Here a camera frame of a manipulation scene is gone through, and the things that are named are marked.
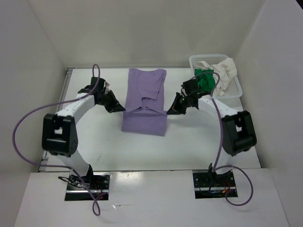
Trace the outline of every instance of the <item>folded shirt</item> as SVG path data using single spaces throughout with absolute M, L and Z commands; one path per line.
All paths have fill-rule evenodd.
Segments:
M 164 136 L 167 115 L 164 111 L 166 70 L 142 71 L 131 68 L 123 112 L 122 131 Z

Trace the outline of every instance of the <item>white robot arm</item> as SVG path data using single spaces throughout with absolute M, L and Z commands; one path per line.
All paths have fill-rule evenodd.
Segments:
M 91 92 L 96 82 L 97 78 L 92 77 L 90 85 L 81 89 L 76 98 Z M 76 124 L 95 105 L 103 105 L 109 113 L 125 110 L 108 86 L 104 79 L 99 79 L 97 89 L 91 95 L 69 104 L 55 114 L 47 114 L 43 120 L 43 149 L 57 156 L 66 166 L 75 169 L 87 184 L 94 181 L 94 175 L 92 167 L 83 160 L 78 151 Z M 70 180 L 77 181 L 77 177 L 71 175 Z
M 181 93 L 176 93 L 175 100 L 167 114 L 186 114 L 188 107 L 195 107 L 205 111 L 213 118 L 218 119 L 218 112 L 214 106 L 215 101 L 220 113 L 220 125 L 223 131 L 223 148 L 220 156 L 209 166 L 209 175 L 212 178 L 223 177 L 231 168 L 234 156 L 242 151 L 248 151 L 257 143 L 251 115 L 248 111 L 238 112 L 230 108 L 216 98 L 210 96 L 210 92 L 201 91 L 195 79 L 183 83 Z

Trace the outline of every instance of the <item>white basket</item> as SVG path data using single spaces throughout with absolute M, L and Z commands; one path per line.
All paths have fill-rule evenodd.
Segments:
M 226 58 L 228 58 L 228 56 L 224 54 L 201 54 L 190 56 L 189 64 L 193 73 L 193 77 L 195 76 L 195 63 L 205 61 L 210 65 L 214 65 L 224 61 Z M 224 90 L 224 93 L 225 94 L 223 96 L 216 96 L 216 98 L 238 98 L 243 95 L 243 91 L 237 76 L 235 76 L 230 81 L 228 87 Z

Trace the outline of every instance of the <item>white platform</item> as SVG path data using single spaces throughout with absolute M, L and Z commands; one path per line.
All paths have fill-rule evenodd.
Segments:
M 67 173 L 33 173 L 20 206 L 15 227 L 287 227 L 284 211 L 268 169 L 247 169 L 254 196 L 244 207 L 224 198 L 195 199 L 192 171 L 114 172 L 109 200 L 99 202 L 94 216 L 92 201 L 64 201 Z M 238 198 L 244 202 L 250 185 L 234 171 Z
M 168 110 L 176 92 L 180 92 L 181 84 L 190 79 L 191 71 L 165 70 L 164 110 Z M 91 76 L 91 69 L 74 69 L 66 86 L 64 100 L 74 98 L 81 88 L 90 83 Z M 101 69 L 101 77 L 110 84 L 118 101 L 124 106 L 128 69 Z M 243 110 L 239 98 L 223 102 L 237 110 Z M 78 149 L 95 171 L 207 169 L 218 150 L 218 120 L 202 111 L 188 108 L 186 115 L 168 116 L 167 123 L 165 137 L 125 133 L 121 132 L 122 113 L 109 114 L 103 106 L 95 106 L 77 124 Z M 62 165 L 56 157 L 48 157 L 48 164 Z M 236 163 L 242 168 L 260 168 L 254 148 L 237 155 Z M 66 171 L 58 168 L 46 170 Z

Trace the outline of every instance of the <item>green object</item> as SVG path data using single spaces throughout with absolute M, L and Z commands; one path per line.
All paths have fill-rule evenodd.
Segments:
M 210 72 L 213 72 L 213 70 L 195 70 L 195 78 L 198 82 L 198 87 L 201 88 L 201 91 L 210 92 L 216 85 L 213 74 Z

